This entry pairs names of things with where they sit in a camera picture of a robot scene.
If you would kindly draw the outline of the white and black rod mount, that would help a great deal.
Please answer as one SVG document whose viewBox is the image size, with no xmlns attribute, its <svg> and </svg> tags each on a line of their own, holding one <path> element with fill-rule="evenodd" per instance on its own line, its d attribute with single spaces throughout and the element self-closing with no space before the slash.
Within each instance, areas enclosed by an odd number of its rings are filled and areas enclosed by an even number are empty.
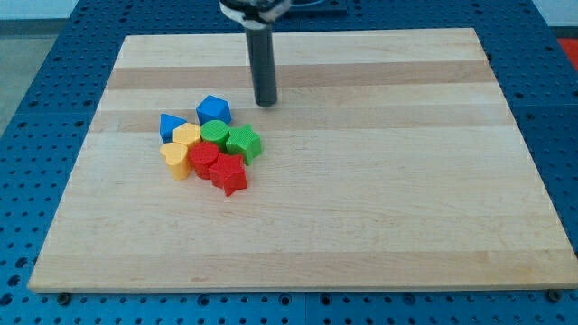
<svg viewBox="0 0 578 325">
<path fill-rule="evenodd" d="M 221 12 L 246 29 L 266 28 L 291 6 L 291 0 L 219 0 Z"/>
</svg>

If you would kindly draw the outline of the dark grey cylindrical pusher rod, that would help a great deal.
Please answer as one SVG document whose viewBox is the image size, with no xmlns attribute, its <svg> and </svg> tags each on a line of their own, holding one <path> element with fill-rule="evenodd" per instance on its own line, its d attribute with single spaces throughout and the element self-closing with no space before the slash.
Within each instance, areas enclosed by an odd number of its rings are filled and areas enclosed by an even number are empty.
<svg viewBox="0 0 578 325">
<path fill-rule="evenodd" d="M 270 107 L 277 101 L 272 27 L 246 29 L 246 40 L 255 101 Z"/>
</svg>

